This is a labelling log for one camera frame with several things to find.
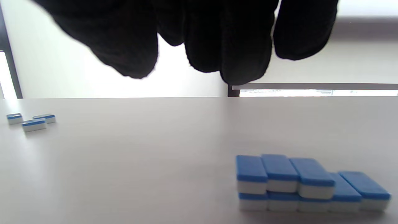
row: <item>white table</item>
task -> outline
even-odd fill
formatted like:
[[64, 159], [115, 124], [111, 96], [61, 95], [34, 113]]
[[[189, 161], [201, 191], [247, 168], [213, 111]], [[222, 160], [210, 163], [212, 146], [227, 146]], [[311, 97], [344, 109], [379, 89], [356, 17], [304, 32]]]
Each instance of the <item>white table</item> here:
[[[25, 134], [5, 115], [54, 113]], [[398, 98], [137, 98], [0, 101], [1, 224], [328, 224], [383, 214], [237, 209], [236, 154], [313, 157], [398, 195]]]

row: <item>black frame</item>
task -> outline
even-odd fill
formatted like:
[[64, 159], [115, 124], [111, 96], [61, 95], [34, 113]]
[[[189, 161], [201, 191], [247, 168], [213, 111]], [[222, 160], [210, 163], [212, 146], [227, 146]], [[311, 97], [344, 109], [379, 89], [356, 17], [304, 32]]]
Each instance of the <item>black frame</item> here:
[[12, 51], [10, 41], [8, 39], [6, 24], [4, 22], [3, 11], [0, 4], [0, 51], [3, 51], [6, 55], [8, 68], [10, 70], [12, 84], [14, 85], [15, 94], [18, 99], [22, 99], [22, 91], [20, 82], [18, 80], [17, 69], [15, 68], [14, 58], [12, 57]]
[[227, 96], [240, 96], [240, 90], [233, 90], [232, 85], [228, 85], [228, 95]]

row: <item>wall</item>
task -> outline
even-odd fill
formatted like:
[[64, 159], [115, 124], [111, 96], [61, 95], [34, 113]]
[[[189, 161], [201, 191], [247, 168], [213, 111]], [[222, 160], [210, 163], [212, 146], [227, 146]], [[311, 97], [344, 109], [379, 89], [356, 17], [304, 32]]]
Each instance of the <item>wall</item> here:
[[102, 64], [32, 1], [0, 2], [24, 98], [226, 96], [219, 74], [189, 66], [184, 46], [159, 38], [155, 70], [134, 80]]
[[272, 56], [254, 83], [398, 83], [398, 39], [331, 40], [320, 53], [300, 61]]
[[329, 43], [299, 61], [272, 55], [253, 83], [398, 83], [398, 1], [340, 0]]

